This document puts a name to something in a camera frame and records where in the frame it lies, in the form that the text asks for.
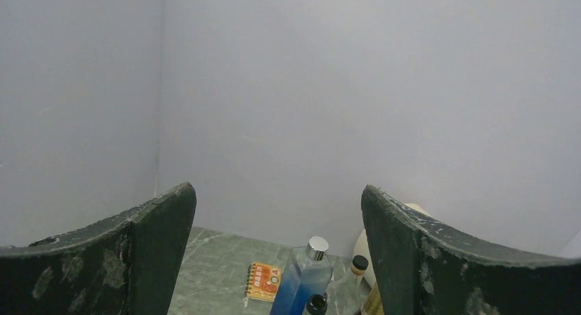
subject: bottle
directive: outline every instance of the bottle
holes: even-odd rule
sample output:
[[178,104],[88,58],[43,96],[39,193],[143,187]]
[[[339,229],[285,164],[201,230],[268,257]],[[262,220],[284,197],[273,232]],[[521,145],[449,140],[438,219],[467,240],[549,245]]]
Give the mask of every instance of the bottle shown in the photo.
[[313,236],[306,247],[290,250],[270,315],[301,315],[310,296],[325,293],[333,275],[328,249],[324,238]]
[[351,262],[351,270],[327,288],[329,314],[354,314],[361,308],[359,284],[369,262],[366,257],[356,255]]
[[354,315],[383,315],[383,304],[381,302],[380,290],[376,282],[365,300],[363,307]]
[[303,315],[325,315],[327,313],[327,301],[320,294],[310,296],[305,306]]

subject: orange notebook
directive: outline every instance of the orange notebook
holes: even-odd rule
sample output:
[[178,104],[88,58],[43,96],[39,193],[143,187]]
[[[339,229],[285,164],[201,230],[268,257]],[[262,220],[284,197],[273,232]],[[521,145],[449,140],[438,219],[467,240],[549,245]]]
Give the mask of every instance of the orange notebook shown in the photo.
[[246,295],[251,299],[274,302],[282,270],[276,266],[253,262],[248,268]]

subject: worn black surface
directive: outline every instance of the worn black surface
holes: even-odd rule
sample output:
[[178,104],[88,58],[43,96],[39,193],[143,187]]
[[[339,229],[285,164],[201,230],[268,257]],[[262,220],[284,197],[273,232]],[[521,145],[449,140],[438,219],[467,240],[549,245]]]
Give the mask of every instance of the worn black surface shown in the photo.
[[361,207],[385,314],[581,314],[581,259],[480,240],[373,186]]
[[195,205],[182,184],[83,229],[0,248],[0,314],[166,314]]

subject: countertop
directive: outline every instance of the countertop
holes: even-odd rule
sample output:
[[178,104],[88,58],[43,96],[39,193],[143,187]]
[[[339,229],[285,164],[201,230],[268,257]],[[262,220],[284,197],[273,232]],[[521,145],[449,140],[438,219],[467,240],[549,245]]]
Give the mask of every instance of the countertop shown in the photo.
[[[177,276],[170,315],[267,315],[272,303],[245,296],[248,267],[262,262],[284,268],[290,247],[209,229],[192,228]],[[338,279],[350,261],[329,256]]]

